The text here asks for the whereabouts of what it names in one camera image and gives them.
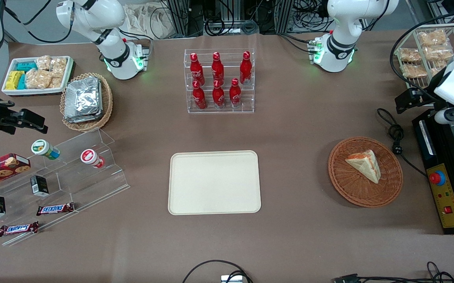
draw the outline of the wicker basket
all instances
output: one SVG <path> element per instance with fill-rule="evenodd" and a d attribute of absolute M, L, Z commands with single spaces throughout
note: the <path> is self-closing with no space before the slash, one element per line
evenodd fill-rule
<path fill-rule="evenodd" d="M 105 114 L 99 120 L 87 121 L 87 122 L 81 122 L 81 123 L 69 123 L 67 120 L 65 120 L 63 118 L 63 123 L 72 130 L 85 132 L 85 131 L 90 131 L 96 127 L 101 128 L 108 122 L 110 116 L 112 115 L 112 109 L 113 109 L 112 90 L 110 89 L 108 82 L 106 81 L 106 79 L 104 79 L 104 77 L 102 75 L 88 72 L 86 74 L 79 75 L 78 77 L 74 77 L 72 79 L 72 81 L 78 81 L 80 79 L 85 79 L 86 77 L 89 77 L 89 76 L 97 77 L 101 81 L 101 95 L 103 97 L 103 111 L 105 112 Z M 59 109 L 61 111 L 61 114 L 63 114 L 63 116 L 64 116 L 65 97 L 66 97 L 66 88 L 63 89 L 63 93 L 61 94 L 61 104 L 59 105 Z"/>
<path fill-rule="evenodd" d="M 346 162 L 347 156 L 373 150 L 381 170 L 378 184 Z M 400 193 L 403 174 L 396 156 L 382 143 L 357 136 L 341 141 L 331 151 L 328 172 L 335 189 L 348 201 L 366 208 L 390 204 Z"/>

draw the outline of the red bottle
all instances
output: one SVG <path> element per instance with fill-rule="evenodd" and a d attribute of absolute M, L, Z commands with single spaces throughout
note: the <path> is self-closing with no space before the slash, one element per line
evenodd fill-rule
<path fill-rule="evenodd" d="M 223 63 L 220 61 L 220 53 L 213 53 L 213 64 L 211 64 L 211 70 L 213 70 L 213 79 L 220 82 L 220 86 L 223 86 Z"/>
<path fill-rule="evenodd" d="M 206 102 L 206 97 L 204 96 L 204 91 L 200 88 L 200 84 L 198 81 L 194 81 L 192 83 L 194 87 L 194 91 L 192 95 L 194 96 L 194 101 L 197 105 L 197 108 L 200 110 L 206 109 L 208 107 L 208 103 Z"/>
<path fill-rule="evenodd" d="M 192 53 L 190 54 L 190 72 L 192 73 L 192 77 L 194 81 L 198 81 L 200 86 L 204 86 L 204 72 L 202 70 L 202 65 L 200 64 L 199 60 L 197 59 L 197 54 Z"/>
<path fill-rule="evenodd" d="M 230 102 L 233 108 L 239 108 L 241 106 L 241 87 L 239 86 L 239 80 L 232 79 L 232 85 L 229 90 Z"/>
<path fill-rule="evenodd" d="M 252 82 L 252 61 L 250 60 L 250 52 L 243 53 L 243 62 L 241 62 L 241 75 L 239 80 L 242 85 L 248 85 Z"/>
<path fill-rule="evenodd" d="M 223 90 L 221 88 L 220 81 L 215 80 L 213 82 L 213 101 L 215 102 L 215 108 L 217 110 L 223 109 L 225 107 L 224 99 L 223 99 Z"/>

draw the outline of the sandwich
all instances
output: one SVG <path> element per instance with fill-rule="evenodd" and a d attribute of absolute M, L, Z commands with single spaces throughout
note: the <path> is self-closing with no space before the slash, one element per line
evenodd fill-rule
<path fill-rule="evenodd" d="M 346 162 L 353 166 L 361 174 L 365 175 L 370 181 L 378 184 L 381 178 L 381 170 L 372 150 L 363 153 L 351 154 L 347 157 Z"/>

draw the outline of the tabletop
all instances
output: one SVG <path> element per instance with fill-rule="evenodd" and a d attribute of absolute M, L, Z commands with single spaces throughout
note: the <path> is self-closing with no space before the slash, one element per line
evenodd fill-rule
<path fill-rule="evenodd" d="M 427 179 L 401 161 L 400 195 L 372 209 L 348 203 L 327 173 L 329 153 L 344 138 L 368 136 L 392 144 L 375 110 L 396 113 L 394 98 L 406 87 L 388 62 L 401 33 L 363 33 L 354 60 L 336 74 L 310 65 L 306 53 L 277 36 L 155 41 L 148 71 L 128 81 L 108 72 L 94 44 L 11 43 L 11 59 L 69 55 L 77 63 L 75 75 L 97 72 L 108 80 L 114 109 L 103 130 L 115 140 L 110 147 L 131 188 L 44 233 L 0 246 L 0 283 L 180 282 L 209 259 L 235 262 L 255 282 L 266 283 L 329 282 L 351 273 L 425 277 L 427 261 L 454 275 L 454 236 L 442 235 Z M 255 46 L 257 53 L 255 112 L 189 115 L 184 50 L 247 46 Z M 2 133 L 0 156 L 29 156 L 38 138 L 57 144 L 79 134 L 62 124 L 59 96 L 11 100 L 43 115 L 49 133 Z M 410 121 L 424 110 L 395 116 L 405 128 L 405 156 L 419 168 Z M 232 150 L 258 154 L 260 211 L 171 215 L 171 156 Z M 210 263 L 189 281 L 215 282 L 232 271 Z"/>

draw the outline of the clear acrylic display stand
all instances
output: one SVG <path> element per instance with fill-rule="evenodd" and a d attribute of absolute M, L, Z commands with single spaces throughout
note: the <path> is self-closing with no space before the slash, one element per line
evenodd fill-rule
<path fill-rule="evenodd" d="M 5 198 L 6 213 L 0 217 L 2 225 L 13 226 L 39 222 L 38 233 L 77 215 L 81 211 L 129 188 L 124 172 L 115 164 L 111 149 L 114 140 L 96 128 L 56 145 L 61 154 L 56 160 L 33 155 L 29 158 L 31 170 L 2 181 L 0 196 Z M 80 160 L 86 149 L 95 150 L 105 159 L 105 165 L 96 169 Z M 49 195 L 37 197 L 32 194 L 29 179 L 39 175 L 47 179 Z M 75 211 L 37 216 L 38 206 L 52 206 L 74 202 Z M 19 233 L 3 236 L 2 245 L 13 245 L 34 233 Z"/>
<path fill-rule="evenodd" d="M 241 107 L 233 108 L 230 104 L 229 89 L 232 79 L 239 79 L 241 62 L 243 61 L 243 53 L 249 51 L 252 61 L 252 80 L 249 85 L 241 85 Z M 225 92 L 225 108 L 217 110 L 213 104 L 213 74 L 211 72 L 211 64 L 213 63 L 213 53 L 219 52 L 220 59 L 225 70 L 225 83 L 222 86 Z M 204 78 L 206 80 L 202 89 L 206 95 L 208 107 L 204 110 L 199 109 L 195 102 L 192 91 L 192 75 L 190 72 L 190 54 L 196 53 L 200 64 L 202 65 Z M 232 49 L 215 49 L 215 50 L 185 50 L 184 54 L 184 74 L 185 74 L 185 90 L 187 92 L 187 109 L 191 114 L 218 114 L 218 113 L 253 113 L 255 111 L 255 49 L 254 48 L 232 48 Z"/>

